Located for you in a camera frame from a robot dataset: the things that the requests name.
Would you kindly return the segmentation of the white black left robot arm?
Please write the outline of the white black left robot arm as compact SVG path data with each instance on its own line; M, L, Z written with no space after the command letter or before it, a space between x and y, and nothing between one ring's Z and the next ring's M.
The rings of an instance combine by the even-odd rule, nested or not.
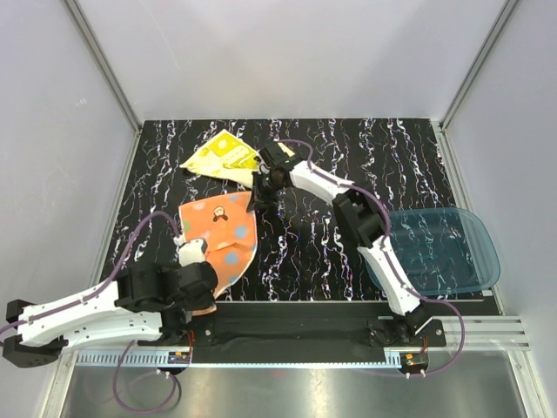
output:
M203 238L178 240L178 263L139 263L115 277L50 303L13 300L6 307L15 333L2 356L16 367L41 367L86 347L136 342L176 346L189 337L197 311L214 304L218 276Z

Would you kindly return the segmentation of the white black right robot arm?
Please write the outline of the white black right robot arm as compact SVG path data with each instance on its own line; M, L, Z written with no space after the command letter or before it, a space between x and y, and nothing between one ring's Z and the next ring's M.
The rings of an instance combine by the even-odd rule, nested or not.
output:
M326 172L309 158L289 154L279 142L258 151L248 211L273 205L280 190L297 188L327 203L340 238L357 249L379 280L395 321L400 342L414 345L426 335L432 315L413 287L392 246L392 223L385 206L361 185Z

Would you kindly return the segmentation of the orange polka dot towel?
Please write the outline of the orange polka dot towel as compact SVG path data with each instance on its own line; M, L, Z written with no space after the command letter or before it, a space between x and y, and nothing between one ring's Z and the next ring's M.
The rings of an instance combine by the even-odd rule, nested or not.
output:
M255 212L247 210L251 194L233 192L185 203L178 208L182 235L174 242L178 263L206 261L217 275L213 296L234 285L252 263L258 245Z

